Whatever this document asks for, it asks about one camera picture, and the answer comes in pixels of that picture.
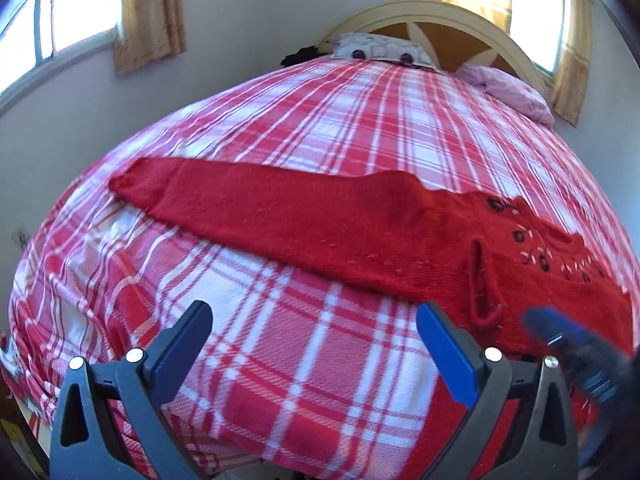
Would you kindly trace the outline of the red knitted sweater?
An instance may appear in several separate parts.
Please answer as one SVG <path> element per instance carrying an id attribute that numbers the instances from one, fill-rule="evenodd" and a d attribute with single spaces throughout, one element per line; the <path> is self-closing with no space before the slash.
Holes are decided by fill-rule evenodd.
<path id="1" fill-rule="evenodd" d="M 521 197 L 430 190 L 413 174 L 364 177 L 143 157 L 111 191 L 153 219 L 218 245 L 349 286 L 433 301 L 482 344 L 533 356 L 522 327 L 554 307 L 623 351 L 630 297 L 577 234 Z"/>

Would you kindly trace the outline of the beige curtain left window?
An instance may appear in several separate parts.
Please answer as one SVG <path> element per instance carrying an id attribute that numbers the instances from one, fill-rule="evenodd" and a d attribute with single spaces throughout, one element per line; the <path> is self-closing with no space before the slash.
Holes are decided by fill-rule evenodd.
<path id="1" fill-rule="evenodd" d="M 126 75 L 186 52 L 182 0 L 122 0 L 114 43 L 115 70 Z"/>

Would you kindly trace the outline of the red white plaid bedspread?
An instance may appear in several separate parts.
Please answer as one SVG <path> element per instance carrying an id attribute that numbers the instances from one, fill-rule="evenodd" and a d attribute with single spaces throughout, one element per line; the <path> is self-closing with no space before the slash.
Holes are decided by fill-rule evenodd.
<path id="1" fill-rule="evenodd" d="M 318 58 L 191 104 L 141 130 L 58 199 L 18 265 L 2 375 L 52 422 L 68 362 L 120 359 L 195 299 L 213 331 L 165 414 L 209 474 L 269 460 L 320 479 L 411 479 L 463 414 L 411 304 L 217 246 L 119 200 L 143 156 L 252 162 L 521 197 L 623 289 L 580 318 L 621 346 L 638 328 L 639 261 L 594 177 L 551 129 L 455 76 Z"/>

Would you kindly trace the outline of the black object beside pillow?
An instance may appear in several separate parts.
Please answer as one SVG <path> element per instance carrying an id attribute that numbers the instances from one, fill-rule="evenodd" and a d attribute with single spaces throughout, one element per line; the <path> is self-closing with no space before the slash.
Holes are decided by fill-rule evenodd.
<path id="1" fill-rule="evenodd" d="M 300 48 L 298 51 L 285 55 L 280 62 L 281 67 L 291 67 L 297 64 L 306 63 L 321 56 L 316 46 L 309 46 Z"/>

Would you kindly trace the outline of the beige curtain right window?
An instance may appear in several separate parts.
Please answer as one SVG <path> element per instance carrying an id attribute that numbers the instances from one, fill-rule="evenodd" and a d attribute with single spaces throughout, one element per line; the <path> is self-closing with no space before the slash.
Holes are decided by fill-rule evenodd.
<path id="1" fill-rule="evenodd" d="M 553 76 L 551 105 L 573 127 L 585 104 L 592 55 L 592 0 L 568 0 L 560 60 Z"/>

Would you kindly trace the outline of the beige curtain window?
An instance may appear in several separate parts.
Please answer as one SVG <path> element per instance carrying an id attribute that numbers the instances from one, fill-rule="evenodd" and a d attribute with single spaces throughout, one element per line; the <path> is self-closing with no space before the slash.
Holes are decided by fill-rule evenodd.
<path id="1" fill-rule="evenodd" d="M 115 70 L 126 75 L 186 52 L 182 0 L 122 0 L 114 43 Z"/>
<path id="2" fill-rule="evenodd" d="M 592 0 L 568 0 L 560 60 L 553 76 L 551 105 L 573 127 L 585 104 L 592 55 Z"/>

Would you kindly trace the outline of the white pillow with black dots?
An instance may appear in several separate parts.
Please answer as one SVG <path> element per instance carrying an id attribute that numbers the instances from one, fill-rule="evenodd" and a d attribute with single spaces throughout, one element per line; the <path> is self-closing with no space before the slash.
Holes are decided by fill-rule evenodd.
<path id="1" fill-rule="evenodd" d="M 344 32 L 333 37 L 330 44 L 333 46 L 331 58 L 380 61 L 433 70 L 437 68 L 421 46 L 405 39 L 364 32 Z"/>

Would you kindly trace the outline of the pink pillow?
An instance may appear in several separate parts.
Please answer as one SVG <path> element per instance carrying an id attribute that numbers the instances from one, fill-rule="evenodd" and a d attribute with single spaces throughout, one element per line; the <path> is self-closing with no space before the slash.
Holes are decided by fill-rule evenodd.
<path id="1" fill-rule="evenodd" d="M 542 94 L 500 68 L 464 63 L 456 76 L 549 129 L 554 117 Z"/>

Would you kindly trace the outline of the cream wooden headboard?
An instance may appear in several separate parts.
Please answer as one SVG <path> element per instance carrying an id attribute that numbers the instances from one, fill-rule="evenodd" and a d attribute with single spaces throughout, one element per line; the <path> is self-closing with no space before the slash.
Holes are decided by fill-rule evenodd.
<path id="1" fill-rule="evenodd" d="M 500 68 L 539 93 L 546 92 L 541 72 L 498 26 L 450 3 L 395 0 L 359 12 L 337 25 L 319 42 L 322 53 L 345 32 L 365 32 L 407 39 L 422 47 L 440 70 L 454 73 L 465 63 Z"/>

